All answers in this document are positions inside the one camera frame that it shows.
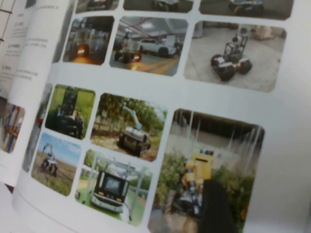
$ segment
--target four-wheeled robot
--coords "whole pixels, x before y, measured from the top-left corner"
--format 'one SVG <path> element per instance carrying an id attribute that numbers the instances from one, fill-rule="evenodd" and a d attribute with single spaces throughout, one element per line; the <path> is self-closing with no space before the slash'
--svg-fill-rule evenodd
<path id="1" fill-rule="evenodd" d="M 46 152 L 47 157 L 43 160 L 42 164 L 41 164 L 41 169 L 43 172 L 46 172 L 46 170 L 48 169 L 49 173 L 52 174 L 54 177 L 57 177 L 57 160 L 54 156 L 53 153 L 53 146 L 49 143 L 47 143 L 44 147 L 43 147 L 43 155 L 44 152 Z"/>
<path id="2" fill-rule="evenodd" d="M 126 110 L 131 114 L 135 122 L 135 127 L 125 128 L 125 131 L 122 132 L 119 136 L 119 146 L 121 148 L 132 150 L 136 156 L 140 157 L 151 147 L 149 142 L 150 135 L 142 130 L 142 125 L 138 121 L 136 112 L 134 110 L 126 107 L 125 104 L 123 105 L 123 110 Z"/>
<path id="3" fill-rule="evenodd" d="M 230 0 L 228 7 L 235 16 L 261 17 L 264 13 L 263 0 Z"/>
<path id="4" fill-rule="evenodd" d="M 177 189 L 168 192 L 163 213 L 202 217 L 203 184 L 205 180 L 211 179 L 213 154 L 213 151 L 200 150 L 185 160 L 185 173 L 181 174 Z"/>
<path id="5" fill-rule="evenodd" d="M 84 119 L 75 108 L 78 92 L 74 87 L 67 87 L 62 105 L 59 105 L 53 113 L 52 129 L 65 135 L 82 139 Z"/>
<path id="6" fill-rule="evenodd" d="M 120 58 L 123 59 L 123 63 L 139 62 L 141 60 L 141 52 L 138 49 L 138 42 L 132 40 L 129 37 L 128 32 L 123 38 L 122 49 L 115 54 L 115 61 L 118 61 Z"/>
<path id="7" fill-rule="evenodd" d="M 90 0 L 86 6 L 86 11 L 110 10 L 113 0 Z"/>
<path id="8" fill-rule="evenodd" d="M 243 56 L 245 46 L 253 29 L 242 27 L 232 42 L 226 43 L 223 55 L 216 54 L 211 58 L 210 64 L 216 71 L 221 81 L 227 82 L 236 72 L 247 74 L 253 67 L 247 57 Z"/>

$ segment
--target rubber tire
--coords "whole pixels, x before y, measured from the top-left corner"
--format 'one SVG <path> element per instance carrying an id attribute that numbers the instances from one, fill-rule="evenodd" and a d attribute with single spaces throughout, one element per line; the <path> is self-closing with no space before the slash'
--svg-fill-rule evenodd
<path id="1" fill-rule="evenodd" d="M 72 44 L 69 49 L 69 61 L 72 61 L 77 57 L 78 54 L 78 46 L 76 44 Z"/>
<path id="2" fill-rule="evenodd" d="M 106 0 L 105 10 L 110 10 L 113 4 L 113 0 Z"/>
<path id="3" fill-rule="evenodd" d="M 159 48 L 158 55 L 159 57 L 167 58 L 169 56 L 169 50 L 165 47 L 161 47 Z"/>
<path id="4" fill-rule="evenodd" d="M 170 190 L 165 198 L 165 203 L 162 208 L 164 214 L 171 214 L 173 212 L 173 203 L 176 196 L 175 190 Z"/>
<path id="5" fill-rule="evenodd" d="M 116 54 L 115 54 L 115 61 L 117 62 L 120 59 L 120 57 L 122 57 L 122 53 L 116 52 Z"/>
<path id="6" fill-rule="evenodd" d="M 234 67 L 227 67 L 223 72 L 218 72 L 218 75 L 222 82 L 228 82 L 233 78 L 235 73 Z"/>
<path id="7" fill-rule="evenodd" d="M 130 56 L 130 54 L 128 54 L 128 53 L 124 53 L 123 54 L 123 63 L 129 63 L 131 61 L 131 56 Z"/>
<path id="8" fill-rule="evenodd" d="M 212 58 L 210 59 L 210 65 L 212 67 L 218 65 L 218 62 L 215 61 L 215 59 L 219 58 L 219 57 L 222 57 L 222 55 L 221 54 L 216 54 L 216 55 L 212 56 Z"/>
<path id="9" fill-rule="evenodd" d="M 119 147 L 120 147 L 120 148 L 124 148 L 124 139 L 125 139 L 125 135 L 122 134 L 122 135 L 119 137 Z"/>
<path id="10" fill-rule="evenodd" d="M 241 68 L 239 69 L 240 74 L 247 74 L 251 69 L 253 65 L 250 61 L 242 62 L 241 63 Z"/>

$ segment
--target dirt ground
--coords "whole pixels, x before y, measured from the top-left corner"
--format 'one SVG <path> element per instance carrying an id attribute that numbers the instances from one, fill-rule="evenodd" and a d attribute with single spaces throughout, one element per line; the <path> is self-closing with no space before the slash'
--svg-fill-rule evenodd
<path id="1" fill-rule="evenodd" d="M 276 37 L 269 41 L 250 39 L 245 47 L 244 56 L 253 64 L 253 68 L 246 75 L 237 73 L 230 81 L 221 82 L 210 65 L 215 54 L 222 54 L 225 44 L 230 42 L 236 31 L 230 29 L 204 29 L 202 38 L 195 38 L 191 42 L 185 76 L 187 79 L 229 85 L 262 92 L 274 89 L 285 39 Z"/>
<path id="2" fill-rule="evenodd" d="M 76 172 L 76 167 L 69 164 L 65 164 L 62 161 L 57 161 L 58 173 L 57 177 L 54 177 L 48 171 L 41 171 L 41 164 L 45 156 L 42 152 L 38 151 L 32 170 L 32 177 L 42 183 L 43 185 L 53 189 L 54 191 L 68 196 L 70 194 L 72 182 Z"/>
<path id="3" fill-rule="evenodd" d="M 92 144 L 95 144 L 95 145 L 100 146 L 100 147 L 105 147 L 105 148 L 108 148 L 110 150 L 122 152 L 124 154 L 135 156 L 133 154 L 133 152 L 131 152 L 130 150 L 121 149 L 118 146 L 118 141 L 119 141 L 119 137 L 91 136 L 91 143 Z M 154 145 L 151 144 L 150 150 L 148 150 L 147 153 L 143 154 L 141 156 L 141 159 L 152 162 L 153 160 L 156 159 L 157 152 L 158 152 L 158 147 L 155 147 Z"/>

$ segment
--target white page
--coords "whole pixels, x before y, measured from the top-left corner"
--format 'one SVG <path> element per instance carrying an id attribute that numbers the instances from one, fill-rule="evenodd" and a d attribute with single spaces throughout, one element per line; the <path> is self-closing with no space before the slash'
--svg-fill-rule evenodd
<path id="1" fill-rule="evenodd" d="M 165 200 L 179 191 L 178 176 L 186 177 L 186 165 L 193 168 L 204 157 L 211 165 L 196 175 L 201 181 L 215 179 L 228 195 L 236 192 L 230 201 L 238 207 L 236 218 L 244 224 L 243 232 L 303 232 L 311 195 L 307 107 L 311 3 L 296 0 L 285 20 L 289 3 L 279 8 L 264 3 L 265 18 L 247 18 L 220 16 L 222 9 L 228 9 L 221 1 L 204 0 L 201 6 L 194 1 L 187 14 L 148 11 L 150 2 L 129 4 L 129 0 L 94 11 L 88 2 L 76 1 L 60 60 L 49 74 L 53 90 L 44 105 L 48 114 L 34 129 L 35 140 L 14 192 L 14 208 L 22 218 L 35 231 L 48 233 L 184 232 L 189 218 L 162 210 L 172 209 Z M 186 11 L 192 3 L 179 4 Z M 111 16 L 114 23 L 109 27 Z M 103 18 L 96 19 L 101 23 L 84 19 L 92 17 Z M 193 35 L 199 21 L 205 21 L 197 24 L 203 29 Z M 242 35 L 244 28 L 256 33 Z M 132 41 L 126 39 L 127 33 Z M 245 48 L 240 38 L 232 40 L 236 34 L 249 39 Z M 172 35 L 174 48 L 165 43 Z M 224 52 L 226 43 L 231 52 Z M 118 48 L 124 53 L 117 53 Z M 241 49 L 244 56 L 237 62 L 233 57 Z M 136 60 L 129 61 L 129 55 Z M 249 62 L 252 69 L 245 71 Z M 222 75 L 221 66 L 226 71 L 234 67 L 236 75 L 229 82 L 221 82 L 228 77 Z M 73 103 L 64 102 L 65 93 L 72 95 Z M 75 108 L 85 120 L 81 137 Z M 126 110 L 135 110 L 137 118 Z M 72 128 L 70 121 L 75 122 Z M 187 158 L 185 166 L 182 155 Z M 125 172 L 106 167 L 107 163 L 123 168 L 130 164 L 126 170 L 133 172 L 134 167 L 139 175 L 146 168 L 139 176 L 144 184 L 139 187 L 132 173 L 124 178 Z M 109 178 L 119 191 L 107 185 Z M 238 180 L 237 187 L 231 179 Z M 245 179 L 254 185 L 245 185 Z M 129 190 L 123 193 L 127 182 Z M 248 201 L 241 204 L 237 197 Z"/>
<path id="2" fill-rule="evenodd" d="M 34 233 L 25 226 L 12 207 L 12 194 L 0 183 L 0 225 L 3 233 Z"/>
<path id="3" fill-rule="evenodd" d="M 19 58 L 10 60 L 4 56 L 4 65 L 6 62 L 14 65 L 16 72 L 12 73 L 15 79 L 1 123 L 0 180 L 13 186 L 20 172 L 67 5 L 67 1 L 49 0 L 20 0 L 17 4 L 18 15 L 13 26 L 23 23 L 27 14 L 31 22 L 27 34 L 19 41 L 23 47 Z M 20 30 L 24 29 L 14 28 L 12 32 Z"/>

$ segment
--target booklet page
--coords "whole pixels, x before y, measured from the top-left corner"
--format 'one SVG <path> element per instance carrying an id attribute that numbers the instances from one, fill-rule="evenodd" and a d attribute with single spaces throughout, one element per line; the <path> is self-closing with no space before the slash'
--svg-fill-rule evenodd
<path id="1" fill-rule="evenodd" d="M 305 229 L 311 3 L 251 2 L 69 3 L 14 191 L 34 231 Z"/>
<path id="2" fill-rule="evenodd" d="M 0 118 L 0 180 L 12 186 L 20 172 L 68 1 L 20 0 L 16 6 L 1 73 L 4 79 L 6 75 L 14 78 Z"/>

